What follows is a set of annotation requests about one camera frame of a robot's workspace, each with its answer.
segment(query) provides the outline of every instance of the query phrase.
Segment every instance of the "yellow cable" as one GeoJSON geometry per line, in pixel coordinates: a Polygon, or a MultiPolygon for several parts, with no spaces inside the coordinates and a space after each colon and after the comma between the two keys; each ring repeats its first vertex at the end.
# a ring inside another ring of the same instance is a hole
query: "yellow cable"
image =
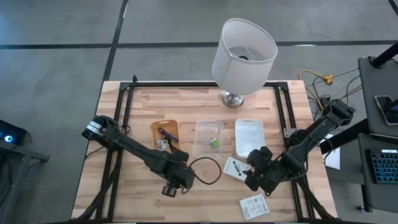
{"type": "MultiPolygon", "coordinates": [[[[316,76],[321,77],[321,78],[324,79],[324,77],[323,77],[322,75],[319,75],[319,74],[316,73],[316,72],[313,72],[313,71],[311,71],[311,70],[302,70],[302,71],[298,74],[298,77],[299,77],[300,80],[303,80],[303,77],[302,77],[303,72],[309,72],[309,73],[312,73],[312,74],[314,74],[314,75],[316,75],[316,76]]],[[[315,99],[318,101],[319,107],[321,108],[321,110],[323,110],[323,106],[322,106],[322,104],[321,104],[321,101],[320,101],[319,98],[317,97],[317,95],[316,95],[309,87],[306,86],[305,88],[315,97],[315,99]]]]}

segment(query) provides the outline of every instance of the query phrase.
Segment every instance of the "black device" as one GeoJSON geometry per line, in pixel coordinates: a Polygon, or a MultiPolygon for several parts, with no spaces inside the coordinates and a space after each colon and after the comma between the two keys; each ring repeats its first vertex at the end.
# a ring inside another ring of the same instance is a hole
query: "black device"
{"type": "Polygon", "coordinates": [[[390,96],[375,96],[377,107],[387,125],[398,124],[398,100],[393,101],[390,96]]]}
{"type": "Polygon", "coordinates": [[[265,146],[260,150],[253,150],[246,160],[252,169],[245,172],[247,175],[245,184],[253,191],[260,187],[265,191],[266,196],[270,196],[279,183],[297,180],[321,218],[335,219],[320,205],[308,185],[302,180],[303,165],[308,162],[308,153],[330,131],[351,122],[354,112],[354,108],[347,106],[341,100],[330,100],[323,110],[321,118],[307,129],[296,130],[291,134],[287,140],[287,149],[276,159],[272,160],[272,152],[265,146]]]}
{"type": "Polygon", "coordinates": [[[398,184],[397,149],[367,149],[366,159],[375,184],[398,184]]]}
{"type": "Polygon", "coordinates": [[[172,153],[148,149],[123,134],[119,124],[107,116],[95,116],[81,135],[109,150],[121,148],[142,159],[152,172],[167,180],[162,190],[166,196],[175,197],[177,189],[192,187],[195,174],[186,164],[189,158],[186,152],[178,149],[172,149],[172,153]]]}
{"type": "Polygon", "coordinates": [[[0,120],[0,140],[8,144],[21,145],[26,134],[27,131],[24,129],[0,120]]]}

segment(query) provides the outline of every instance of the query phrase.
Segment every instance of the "keyboard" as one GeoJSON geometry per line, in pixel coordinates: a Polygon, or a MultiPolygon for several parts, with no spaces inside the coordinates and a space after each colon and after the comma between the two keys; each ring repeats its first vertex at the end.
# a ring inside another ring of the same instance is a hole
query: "keyboard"
{"type": "Polygon", "coordinates": [[[398,150],[367,149],[375,184],[398,184],[398,150]]]}

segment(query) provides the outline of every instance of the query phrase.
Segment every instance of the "gray floor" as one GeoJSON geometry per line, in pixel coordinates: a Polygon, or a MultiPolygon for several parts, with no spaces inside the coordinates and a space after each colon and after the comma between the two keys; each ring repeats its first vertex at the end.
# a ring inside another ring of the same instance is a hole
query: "gray floor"
{"type": "MultiPolygon", "coordinates": [[[[122,0],[2,0],[0,45],[110,44],[122,0]]],[[[216,42],[223,23],[249,19],[276,41],[394,40],[397,15],[387,0],[130,0],[120,43],[216,42]]],[[[388,45],[279,47],[271,80],[295,80],[310,69],[334,75],[357,68],[358,57],[378,55],[388,45]]],[[[214,47],[118,49],[110,80],[211,80],[214,47]]],[[[13,223],[68,220],[87,146],[80,133],[95,113],[109,49],[0,50],[0,119],[32,133],[32,149],[51,154],[48,164],[32,168],[14,208],[13,223]]],[[[335,95],[358,71],[320,95],[335,95]]],[[[314,76],[304,75],[306,84],[314,76]]],[[[356,80],[351,87],[359,85],[356,80]]],[[[353,123],[366,117],[361,91],[349,98],[357,109],[353,123]]],[[[315,104],[311,103],[313,112],[315,104]]],[[[354,169],[343,150],[342,168],[354,169]]],[[[344,220],[396,223],[398,215],[375,210],[360,213],[359,185],[341,182],[345,172],[328,170],[339,217],[344,220]]],[[[353,182],[358,177],[352,176],[353,182]]]]}

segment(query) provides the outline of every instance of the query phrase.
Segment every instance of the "lamp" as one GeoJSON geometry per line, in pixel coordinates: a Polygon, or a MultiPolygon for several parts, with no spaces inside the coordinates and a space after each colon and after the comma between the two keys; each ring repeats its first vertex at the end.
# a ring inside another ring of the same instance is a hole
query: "lamp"
{"type": "Polygon", "coordinates": [[[261,27],[244,19],[226,21],[211,68],[223,90],[223,103],[235,108],[244,96],[254,93],[267,81],[278,48],[261,27]]]}

